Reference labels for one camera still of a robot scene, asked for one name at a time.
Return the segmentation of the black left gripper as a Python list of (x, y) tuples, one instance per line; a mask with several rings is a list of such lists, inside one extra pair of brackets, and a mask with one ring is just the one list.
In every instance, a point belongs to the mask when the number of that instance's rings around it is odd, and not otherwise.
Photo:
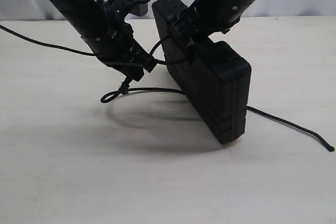
[(79, 33), (97, 59), (139, 81), (155, 60), (133, 37), (124, 15), (104, 0), (49, 0)]

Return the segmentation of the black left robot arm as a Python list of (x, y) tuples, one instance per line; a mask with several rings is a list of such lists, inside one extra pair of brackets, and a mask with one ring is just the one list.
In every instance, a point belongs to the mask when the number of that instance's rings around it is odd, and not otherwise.
[(133, 37), (128, 14), (143, 16), (150, 0), (49, 0), (104, 65), (140, 81), (156, 63)]

